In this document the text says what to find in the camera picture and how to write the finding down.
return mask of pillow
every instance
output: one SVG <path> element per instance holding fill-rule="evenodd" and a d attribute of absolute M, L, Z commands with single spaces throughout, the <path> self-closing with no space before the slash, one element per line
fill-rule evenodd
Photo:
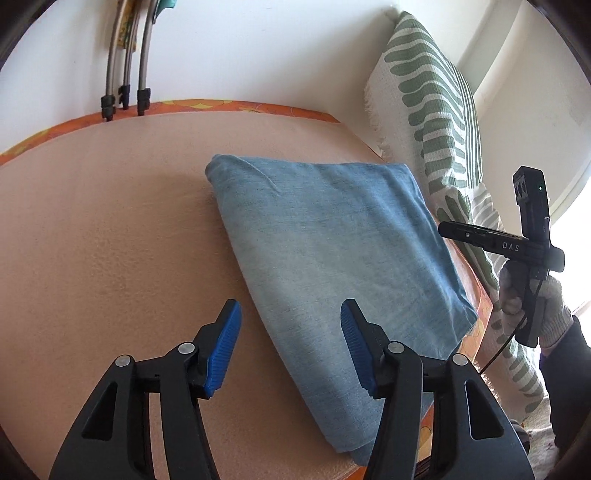
<path fill-rule="evenodd" d="M 502 225 L 498 213 L 485 212 L 493 207 L 482 184 L 478 120 L 468 83 L 411 14 L 400 15 L 365 97 L 384 160 L 409 166 L 439 221 L 474 223 L 477 215 L 483 226 Z M 472 205 L 484 209 L 473 211 Z M 491 264 L 495 262 L 498 272 L 504 261 L 481 248 L 461 242 L 457 246 L 497 303 L 478 356 L 486 362 L 507 340 Z M 521 421 L 543 398 L 538 370 L 529 352 L 514 340 L 487 374 L 512 418 Z"/>
<path fill-rule="evenodd" d="M 252 299 L 320 430 L 367 463 L 383 401 L 359 385 L 342 302 L 357 299 L 391 339 L 441 359 L 477 318 L 412 174 L 217 155 L 206 175 Z"/>

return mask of black cable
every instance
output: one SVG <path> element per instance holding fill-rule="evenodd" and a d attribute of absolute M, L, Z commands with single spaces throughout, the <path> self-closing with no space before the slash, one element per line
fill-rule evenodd
<path fill-rule="evenodd" d="M 536 304 L 537 300 L 538 300 L 538 294 L 540 293 L 540 289 L 542 288 L 542 283 L 544 282 L 544 280 L 540 281 L 538 288 L 535 291 L 535 295 L 534 295 L 534 305 Z M 503 346 L 501 348 L 499 348 L 498 352 L 495 353 L 492 358 L 488 361 L 488 363 L 484 366 L 484 368 L 482 370 L 480 370 L 480 374 L 482 375 L 487 368 L 490 367 L 491 363 L 493 363 L 496 358 L 501 354 L 501 352 L 506 348 L 507 345 L 509 345 L 510 341 L 513 340 L 513 337 L 515 336 L 515 334 L 517 333 L 517 330 L 519 330 L 521 328 L 521 326 L 523 325 L 523 323 L 525 322 L 525 318 L 527 317 L 527 314 L 524 313 L 523 317 L 521 318 L 521 320 L 519 321 L 519 323 L 517 324 L 517 326 L 515 327 L 515 329 L 513 330 L 513 332 L 511 332 L 511 334 L 509 335 L 509 338 L 505 341 L 505 343 L 503 343 Z"/>

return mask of white knit glove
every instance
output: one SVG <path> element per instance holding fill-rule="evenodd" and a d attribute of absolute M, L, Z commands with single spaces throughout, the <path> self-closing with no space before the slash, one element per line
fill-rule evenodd
<path fill-rule="evenodd" d="M 530 280 L 532 292 L 535 293 L 539 283 L 538 280 Z M 540 347 L 550 348 L 560 340 L 573 324 L 573 316 L 568 307 L 564 305 L 562 286 L 554 277 L 548 276 L 548 279 L 543 282 L 538 297 L 546 299 L 544 319 L 540 330 Z M 523 299 L 520 298 L 517 290 L 511 284 L 511 273 L 506 264 L 499 275 L 499 298 L 503 311 L 501 319 L 503 331 L 506 335 L 510 335 L 523 318 L 524 311 L 521 309 Z"/>

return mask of window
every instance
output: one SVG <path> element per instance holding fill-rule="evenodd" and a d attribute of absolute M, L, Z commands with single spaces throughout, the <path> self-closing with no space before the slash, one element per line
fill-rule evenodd
<path fill-rule="evenodd" d="M 564 301 L 591 345 L 591 182 L 552 226 L 551 236 L 566 256 L 564 272 L 552 275 L 562 283 Z"/>

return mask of folded towel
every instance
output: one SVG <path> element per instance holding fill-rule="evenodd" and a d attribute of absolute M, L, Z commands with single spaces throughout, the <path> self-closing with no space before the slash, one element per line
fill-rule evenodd
<path fill-rule="evenodd" d="M 252 299 L 320 430 L 366 463 L 383 401 L 359 385 L 343 301 L 441 359 L 477 319 L 412 174 L 400 164 L 216 155 L 206 175 Z M 430 398 L 423 403 L 426 412 Z"/>

